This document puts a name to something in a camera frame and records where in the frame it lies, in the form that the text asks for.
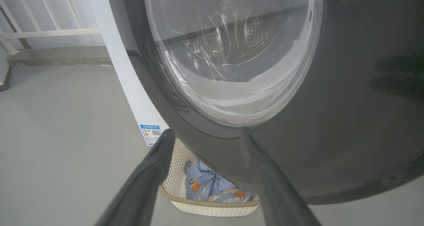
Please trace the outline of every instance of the round glass door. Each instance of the round glass door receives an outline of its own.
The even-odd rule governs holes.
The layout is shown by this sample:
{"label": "round glass door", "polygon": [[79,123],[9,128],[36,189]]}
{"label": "round glass door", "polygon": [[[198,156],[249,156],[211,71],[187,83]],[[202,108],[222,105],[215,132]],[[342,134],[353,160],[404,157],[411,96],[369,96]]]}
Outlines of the round glass door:
{"label": "round glass door", "polygon": [[163,69],[222,125],[258,125],[294,96],[312,61],[322,0],[145,0]]}

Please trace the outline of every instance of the laundry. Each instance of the laundry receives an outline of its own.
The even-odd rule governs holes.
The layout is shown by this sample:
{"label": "laundry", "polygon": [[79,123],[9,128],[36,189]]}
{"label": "laundry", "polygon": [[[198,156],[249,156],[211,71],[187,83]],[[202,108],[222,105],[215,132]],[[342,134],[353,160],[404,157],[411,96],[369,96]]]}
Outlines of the laundry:
{"label": "laundry", "polygon": [[240,203],[252,201],[255,194],[251,190],[241,190],[214,172],[200,159],[187,160],[184,165],[186,175],[186,198],[206,202]]}

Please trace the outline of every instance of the metal railing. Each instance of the metal railing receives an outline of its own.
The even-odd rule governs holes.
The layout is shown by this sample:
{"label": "metal railing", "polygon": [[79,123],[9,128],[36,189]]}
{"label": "metal railing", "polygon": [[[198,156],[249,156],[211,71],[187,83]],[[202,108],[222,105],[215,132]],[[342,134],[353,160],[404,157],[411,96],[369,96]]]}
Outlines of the metal railing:
{"label": "metal railing", "polygon": [[38,24],[34,14],[29,8],[27,2],[25,0],[19,0],[20,4],[24,8],[26,14],[31,20],[32,25],[35,27],[35,31],[22,31],[10,12],[9,8],[6,6],[4,0],[0,0],[0,6],[3,9],[3,15],[5,15],[6,20],[11,26],[13,32],[5,33],[0,27],[0,42],[2,46],[6,49],[8,54],[14,55],[19,51],[15,49],[15,46],[8,39],[13,38],[29,38],[29,37],[43,37],[43,36],[73,36],[73,35],[93,35],[93,34],[101,34],[100,29],[98,28],[84,28],[78,14],[76,12],[75,6],[72,3],[72,0],[66,0],[67,5],[72,13],[74,22],[77,25],[77,29],[62,29],[59,25],[59,22],[56,19],[56,15],[51,8],[50,4],[47,0],[42,0],[44,3],[44,7],[47,9],[47,13],[49,14],[56,30],[42,30],[40,25]]}

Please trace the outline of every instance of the washing machine door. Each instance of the washing machine door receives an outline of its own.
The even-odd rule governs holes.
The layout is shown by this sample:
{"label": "washing machine door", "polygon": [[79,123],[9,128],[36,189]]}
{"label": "washing machine door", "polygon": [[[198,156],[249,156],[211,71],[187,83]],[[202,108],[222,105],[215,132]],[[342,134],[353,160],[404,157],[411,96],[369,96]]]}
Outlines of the washing machine door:
{"label": "washing machine door", "polygon": [[248,127],[307,203],[422,175],[423,0],[110,0],[177,136],[248,185]]}

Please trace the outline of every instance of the blue and white sticker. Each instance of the blue and white sticker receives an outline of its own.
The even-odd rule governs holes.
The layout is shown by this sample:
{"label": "blue and white sticker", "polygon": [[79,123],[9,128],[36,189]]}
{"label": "blue and white sticker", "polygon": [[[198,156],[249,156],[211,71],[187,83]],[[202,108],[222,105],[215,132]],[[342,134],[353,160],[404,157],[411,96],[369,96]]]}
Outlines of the blue and white sticker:
{"label": "blue and white sticker", "polygon": [[140,125],[141,131],[143,132],[146,143],[149,146],[155,145],[156,141],[159,139],[161,131],[159,126],[155,125]]}

